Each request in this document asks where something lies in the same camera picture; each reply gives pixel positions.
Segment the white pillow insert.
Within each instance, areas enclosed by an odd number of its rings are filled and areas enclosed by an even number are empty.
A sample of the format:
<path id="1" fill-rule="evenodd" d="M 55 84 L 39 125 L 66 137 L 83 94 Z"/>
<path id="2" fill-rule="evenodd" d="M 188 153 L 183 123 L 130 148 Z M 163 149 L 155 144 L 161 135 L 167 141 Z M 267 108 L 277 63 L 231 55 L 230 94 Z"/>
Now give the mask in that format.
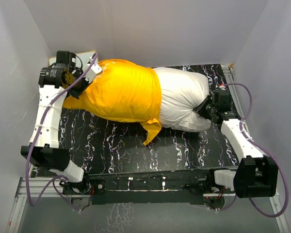
<path id="1" fill-rule="evenodd" d="M 211 121 L 194 112 L 209 94 L 208 78 L 168 67 L 157 67 L 154 71 L 161 86 L 159 121 L 162 127 L 193 133 L 208 130 Z"/>

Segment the yellow Pikachu pillowcase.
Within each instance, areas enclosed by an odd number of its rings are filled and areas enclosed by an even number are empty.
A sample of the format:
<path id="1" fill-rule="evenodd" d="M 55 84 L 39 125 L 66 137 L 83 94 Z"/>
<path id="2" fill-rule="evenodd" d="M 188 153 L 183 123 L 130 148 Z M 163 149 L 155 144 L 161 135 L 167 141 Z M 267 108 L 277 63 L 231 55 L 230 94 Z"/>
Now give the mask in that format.
<path id="1" fill-rule="evenodd" d="M 162 129 L 158 75 L 152 68 L 127 60 L 102 60 L 99 65 L 103 72 L 79 98 L 67 97 L 63 108 L 86 110 L 110 121 L 138 122 L 147 132 L 144 145 L 148 145 Z"/>

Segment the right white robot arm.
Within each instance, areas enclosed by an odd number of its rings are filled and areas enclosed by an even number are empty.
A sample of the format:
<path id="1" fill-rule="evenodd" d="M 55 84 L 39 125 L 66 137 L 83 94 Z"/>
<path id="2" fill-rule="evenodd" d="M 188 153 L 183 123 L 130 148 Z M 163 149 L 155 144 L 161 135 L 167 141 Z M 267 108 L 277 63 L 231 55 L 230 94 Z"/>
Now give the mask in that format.
<path id="1" fill-rule="evenodd" d="M 213 193 L 229 189 L 239 198 L 272 197 L 276 192 L 278 166 L 250 143 L 240 116 L 230 109 L 231 102 L 228 90 L 217 89 L 194 111 L 211 120 L 228 139 L 238 157 L 238 168 L 211 168 L 205 180 L 185 184 L 182 189 L 208 189 Z"/>

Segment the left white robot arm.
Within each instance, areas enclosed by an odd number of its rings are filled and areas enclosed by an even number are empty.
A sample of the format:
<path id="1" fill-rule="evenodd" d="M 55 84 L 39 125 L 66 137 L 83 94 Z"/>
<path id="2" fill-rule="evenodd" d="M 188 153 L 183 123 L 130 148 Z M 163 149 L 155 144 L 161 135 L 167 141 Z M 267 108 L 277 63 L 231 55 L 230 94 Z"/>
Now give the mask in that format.
<path id="1" fill-rule="evenodd" d="M 96 52 L 83 61 L 77 54 L 62 50 L 57 51 L 52 64 L 41 69 L 34 130 L 28 145 L 20 149 L 26 159 L 27 183 L 30 166 L 36 166 L 54 172 L 64 188 L 80 194 L 89 192 L 91 185 L 86 172 L 71 160 L 68 149 L 59 147 L 58 131 L 64 101 L 69 97 L 78 99 L 101 71 Z"/>

